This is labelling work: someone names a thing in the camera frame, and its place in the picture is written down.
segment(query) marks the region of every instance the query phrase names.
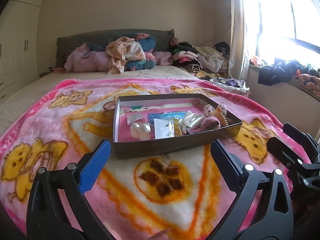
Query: window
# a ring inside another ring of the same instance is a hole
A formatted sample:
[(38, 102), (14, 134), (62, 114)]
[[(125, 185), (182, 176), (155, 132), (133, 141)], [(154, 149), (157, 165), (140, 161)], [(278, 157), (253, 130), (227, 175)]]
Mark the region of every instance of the window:
[[(312, 0), (250, 0), (248, 43), (252, 54), (268, 64), (275, 57), (296, 59), (320, 68), (320, 13)], [(258, 18), (259, 31), (253, 18)]]

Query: beige wall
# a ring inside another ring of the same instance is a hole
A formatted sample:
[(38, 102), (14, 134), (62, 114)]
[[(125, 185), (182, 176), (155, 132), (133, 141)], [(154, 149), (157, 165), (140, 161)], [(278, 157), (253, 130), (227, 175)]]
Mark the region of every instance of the beige wall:
[(320, 102), (287, 83), (273, 86), (258, 84), (259, 72), (250, 67), (246, 85), (250, 99), (268, 109), (281, 123), (290, 123), (316, 137), (320, 128)]
[(191, 44), (212, 38), (230, 43), (230, 32), (222, 35), (230, 25), (228, 10), (228, 0), (44, 0), (38, 27), (38, 70), (41, 73), (55, 65), (57, 38), (98, 30), (174, 29), (177, 37)]

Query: blue gripper pad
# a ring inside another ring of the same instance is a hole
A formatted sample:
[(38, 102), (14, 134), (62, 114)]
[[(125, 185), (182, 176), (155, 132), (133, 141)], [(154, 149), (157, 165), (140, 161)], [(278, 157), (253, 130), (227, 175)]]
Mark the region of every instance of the blue gripper pad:
[(111, 154), (111, 145), (104, 141), (98, 149), (95, 150), (93, 157), (80, 173), (79, 190), (82, 194), (92, 189), (104, 165)]

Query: window sill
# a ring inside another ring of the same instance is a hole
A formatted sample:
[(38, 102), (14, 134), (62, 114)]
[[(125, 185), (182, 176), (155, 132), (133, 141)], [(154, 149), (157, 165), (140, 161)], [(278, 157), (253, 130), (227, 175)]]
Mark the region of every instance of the window sill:
[[(261, 69), (261, 67), (258, 67), (258, 66), (255, 66), (255, 65), (249, 65), (249, 68), (251, 68), (252, 70), (254, 70), (255, 72), (258, 72), (258, 73), (260, 72), (260, 69)], [(289, 81), (289, 82), (287, 82), (287, 84), (288, 84), (288, 85), (291, 85), (291, 86), (293, 86), (293, 87), (295, 87), (295, 88), (297, 88), (297, 89), (299, 89), (299, 90), (301, 90), (302, 92), (305, 92), (306, 94), (312, 96), (315, 100), (317, 100), (318, 102), (320, 102), (320, 98), (319, 98), (319, 97), (317, 97), (316, 95), (314, 95), (311, 90), (306, 89), (306, 88), (300, 86), (299, 83), (297, 83), (297, 82), (295, 82), (295, 81)]]

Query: cabinet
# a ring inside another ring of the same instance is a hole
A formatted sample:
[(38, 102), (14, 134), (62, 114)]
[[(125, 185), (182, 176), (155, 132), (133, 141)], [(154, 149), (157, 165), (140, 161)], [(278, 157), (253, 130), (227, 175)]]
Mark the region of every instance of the cabinet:
[(36, 81), (36, 39), (42, 0), (10, 0), (0, 15), (0, 104)]

